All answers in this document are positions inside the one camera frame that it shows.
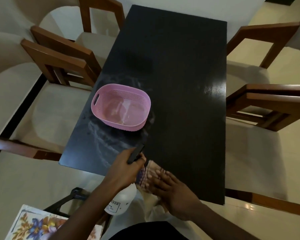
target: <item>pants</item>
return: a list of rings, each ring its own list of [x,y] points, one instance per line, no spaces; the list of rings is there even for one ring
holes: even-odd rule
[[[189,240],[200,240],[201,238],[195,233],[188,222],[182,221],[170,213],[165,213],[160,205],[152,207],[146,214],[144,198],[140,191],[137,191],[136,197],[131,202],[129,208],[122,215],[113,216],[107,231],[101,240],[108,240],[117,232],[141,222],[167,221],[176,230]]]

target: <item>forearm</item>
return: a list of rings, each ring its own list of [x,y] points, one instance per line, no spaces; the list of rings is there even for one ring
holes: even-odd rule
[[[200,204],[191,213],[191,221],[200,227],[213,240],[256,240],[257,238],[236,226],[227,219]]]
[[[49,240],[87,240],[105,207],[117,193],[115,185],[102,182]]]

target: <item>pink basket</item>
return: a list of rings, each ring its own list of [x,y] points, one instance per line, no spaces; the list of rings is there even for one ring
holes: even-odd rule
[[[104,85],[91,102],[92,113],[97,118],[125,131],[140,130],[146,123],[150,106],[150,98],[144,91],[119,84]]]

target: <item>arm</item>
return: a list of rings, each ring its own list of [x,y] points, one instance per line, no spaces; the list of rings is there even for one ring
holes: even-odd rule
[[[183,221],[192,221],[213,240],[245,239],[256,240],[242,228],[221,217],[170,172],[156,172],[160,179],[149,175],[151,184],[146,187],[161,197],[164,206],[175,217]]]
[[[117,156],[101,184],[49,240],[88,239],[108,203],[117,193],[134,183],[138,171],[144,167],[146,159],[143,154],[139,160],[127,164],[133,150],[124,150]]]

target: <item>basket handle hole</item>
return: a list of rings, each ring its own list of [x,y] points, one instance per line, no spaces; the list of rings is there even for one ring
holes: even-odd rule
[[[96,105],[99,96],[100,96],[100,94],[97,94],[97,95],[96,95],[96,98],[95,98],[95,100],[94,100],[94,102],[93,102],[93,105]]]

